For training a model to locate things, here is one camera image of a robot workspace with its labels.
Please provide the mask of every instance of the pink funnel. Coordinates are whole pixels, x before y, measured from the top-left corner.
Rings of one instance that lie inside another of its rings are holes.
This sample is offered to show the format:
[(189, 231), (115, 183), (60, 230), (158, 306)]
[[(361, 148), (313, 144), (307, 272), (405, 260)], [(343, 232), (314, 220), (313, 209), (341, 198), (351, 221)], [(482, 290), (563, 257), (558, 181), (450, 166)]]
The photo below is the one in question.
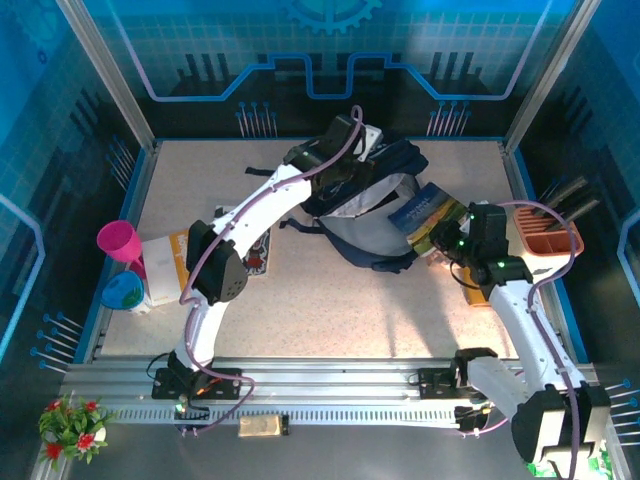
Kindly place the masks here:
[(142, 263), (142, 242), (126, 220), (107, 223), (98, 232), (98, 247), (117, 262), (131, 263), (131, 270), (140, 278), (146, 278)]

